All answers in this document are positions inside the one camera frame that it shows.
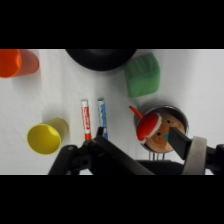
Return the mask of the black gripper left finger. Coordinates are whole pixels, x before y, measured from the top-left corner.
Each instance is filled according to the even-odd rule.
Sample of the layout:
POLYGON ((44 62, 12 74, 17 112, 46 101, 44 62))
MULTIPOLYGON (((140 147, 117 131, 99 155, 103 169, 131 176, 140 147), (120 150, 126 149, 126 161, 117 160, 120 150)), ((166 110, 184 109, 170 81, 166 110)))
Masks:
POLYGON ((89 170, 93 175, 153 175, 149 169, 129 157, 103 137, 99 127, 96 137, 83 142, 78 148, 66 145, 61 148, 49 175, 79 175, 89 170))

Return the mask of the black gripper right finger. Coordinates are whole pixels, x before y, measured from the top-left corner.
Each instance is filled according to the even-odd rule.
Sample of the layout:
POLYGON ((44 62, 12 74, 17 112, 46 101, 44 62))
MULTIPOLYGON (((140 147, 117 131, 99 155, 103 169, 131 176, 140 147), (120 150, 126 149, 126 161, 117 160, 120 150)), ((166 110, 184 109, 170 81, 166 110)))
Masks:
POLYGON ((174 127, 169 131, 168 142, 184 160, 183 175, 203 175, 206 169, 214 175, 224 175, 224 144, 209 147, 205 138, 189 139, 174 127))

